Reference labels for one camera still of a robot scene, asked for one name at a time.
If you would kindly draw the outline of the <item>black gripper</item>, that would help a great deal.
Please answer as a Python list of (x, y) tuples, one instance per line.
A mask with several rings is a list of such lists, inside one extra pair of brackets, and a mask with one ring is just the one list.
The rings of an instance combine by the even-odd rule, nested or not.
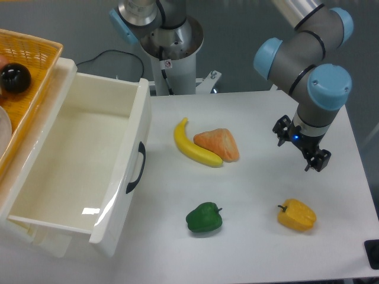
[(319, 149), (319, 143), (323, 138), (320, 136), (307, 136), (300, 132), (301, 127), (295, 126), (287, 115), (282, 116), (274, 125), (272, 132), (277, 135), (278, 147), (286, 141), (291, 141), (303, 154), (307, 161), (305, 171), (314, 169), (317, 172), (323, 170), (330, 158), (331, 152)]

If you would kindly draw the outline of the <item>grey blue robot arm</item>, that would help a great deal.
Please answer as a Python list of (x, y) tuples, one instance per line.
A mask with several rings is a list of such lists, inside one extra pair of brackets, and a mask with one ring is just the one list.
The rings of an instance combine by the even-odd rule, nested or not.
[[(307, 167), (324, 169), (331, 157), (319, 144), (346, 103), (352, 79), (342, 67), (325, 64), (354, 30), (350, 14), (328, 9), (320, 1), (275, 1), (296, 35), (287, 42), (270, 38), (255, 54), (254, 69), (298, 104), (293, 118), (283, 116), (273, 127), (279, 144), (289, 141)], [(196, 83), (196, 54), (204, 34), (187, 14), (185, 1), (120, 1), (109, 13), (124, 41), (139, 43), (150, 57), (158, 95), (192, 95), (210, 90), (209, 80)]]

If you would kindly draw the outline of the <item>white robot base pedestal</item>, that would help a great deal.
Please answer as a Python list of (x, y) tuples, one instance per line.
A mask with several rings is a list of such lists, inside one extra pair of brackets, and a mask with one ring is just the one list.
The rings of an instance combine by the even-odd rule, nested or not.
[(202, 26), (190, 16), (178, 28), (157, 28), (141, 39), (150, 58), (157, 96), (195, 93), (196, 54), (203, 40)]

